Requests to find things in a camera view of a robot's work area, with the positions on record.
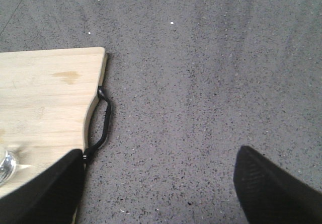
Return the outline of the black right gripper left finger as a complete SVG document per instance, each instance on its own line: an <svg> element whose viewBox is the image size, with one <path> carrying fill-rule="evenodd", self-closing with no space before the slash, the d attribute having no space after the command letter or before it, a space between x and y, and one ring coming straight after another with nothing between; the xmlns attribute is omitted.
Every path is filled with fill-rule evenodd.
<svg viewBox="0 0 322 224"><path fill-rule="evenodd" d="M84 183L83 152L71 150L38 177L1 198L1 223L73 223Z"/></svg>

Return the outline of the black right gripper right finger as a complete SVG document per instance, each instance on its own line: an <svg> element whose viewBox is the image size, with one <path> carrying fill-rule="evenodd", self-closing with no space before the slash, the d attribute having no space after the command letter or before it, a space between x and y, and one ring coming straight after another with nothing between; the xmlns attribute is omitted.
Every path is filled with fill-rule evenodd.
<svg viewBox="0 0 322 224"><path fill-rule="evenodd" d="M321 193L250 146L237 153L233 182L249 223L321 223Z"/></svg>

